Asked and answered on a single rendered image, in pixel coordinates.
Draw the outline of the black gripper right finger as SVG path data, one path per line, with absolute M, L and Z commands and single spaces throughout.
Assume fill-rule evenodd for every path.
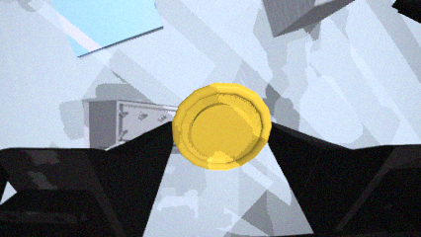
M 389 170 L 421 167 L 421 143 L 352 150 L 272 121 L 268 146 L 314 233 L 343 231 Z

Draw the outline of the yellow plate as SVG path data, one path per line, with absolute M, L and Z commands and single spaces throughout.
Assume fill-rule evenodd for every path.
M 193 91 L 172 120 L 183 157 L 211 171 L 241 167 L 269 140 L 271 117 L 260 96 L 237 83 L 212 83 Z

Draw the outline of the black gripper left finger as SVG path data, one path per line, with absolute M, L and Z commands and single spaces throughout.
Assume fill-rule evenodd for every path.
M 4 148 L 0 164 L 16 191 L 89 191 L 118 237 L 143 237 L 173 143 L 172 121 L 167 121 L 108 150 Z

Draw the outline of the light blue square mat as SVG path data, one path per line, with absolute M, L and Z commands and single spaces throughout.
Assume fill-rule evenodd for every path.
M 51 0 L 76 57 L 164 28 L 154 0 Z

